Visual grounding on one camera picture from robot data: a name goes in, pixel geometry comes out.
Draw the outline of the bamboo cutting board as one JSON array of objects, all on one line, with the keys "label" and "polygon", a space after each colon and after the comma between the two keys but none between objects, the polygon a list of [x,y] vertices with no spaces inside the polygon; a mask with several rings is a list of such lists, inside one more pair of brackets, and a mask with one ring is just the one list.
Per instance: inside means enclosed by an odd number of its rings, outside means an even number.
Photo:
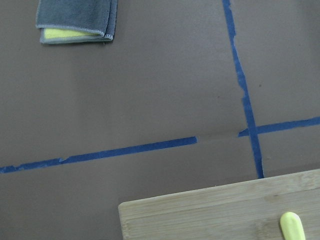
[{"label": "bamboo cutting board", "polygon": [[125,240],[281,240],[296,213],[308,240],[320,237],[317,169],[121,203]]}]

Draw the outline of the grey folded cloth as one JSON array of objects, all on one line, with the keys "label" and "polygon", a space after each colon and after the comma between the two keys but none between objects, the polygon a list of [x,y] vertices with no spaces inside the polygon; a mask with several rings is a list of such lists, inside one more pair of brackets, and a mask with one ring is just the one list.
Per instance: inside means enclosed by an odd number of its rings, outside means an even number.
[{"label": "grey folded cloth", "polygon": [[117,0],[40,0],[36,28],[42,44],[111,42]]}]

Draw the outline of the yellow plastic knife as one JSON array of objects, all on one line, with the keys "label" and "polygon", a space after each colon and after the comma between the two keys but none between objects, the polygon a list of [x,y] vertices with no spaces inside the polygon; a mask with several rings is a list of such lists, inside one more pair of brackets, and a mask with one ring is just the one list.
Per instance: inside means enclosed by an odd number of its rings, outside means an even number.
[{"label": "yellow plastic knife", "polygon": [[280,228],[285,240],[306,240],[302,221],[294,212],[285,212],[280,217]]}]

